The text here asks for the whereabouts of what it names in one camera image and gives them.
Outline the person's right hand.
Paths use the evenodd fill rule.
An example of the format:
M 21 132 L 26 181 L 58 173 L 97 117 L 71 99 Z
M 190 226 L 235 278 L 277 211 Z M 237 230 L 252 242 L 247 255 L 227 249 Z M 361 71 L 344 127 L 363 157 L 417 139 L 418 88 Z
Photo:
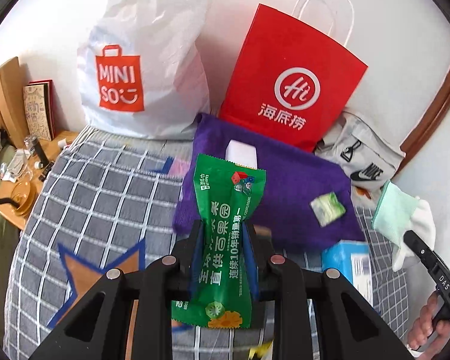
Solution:
M 433 327 L 433 315 L 437 308 L 438 295 L 433 292 L 421 308 L 418 318 L 407 334 L 407 345 L 420 352 L 418 359 L 432 359 L 439 354 L 450 339 L 450 321 L 439 321 Z

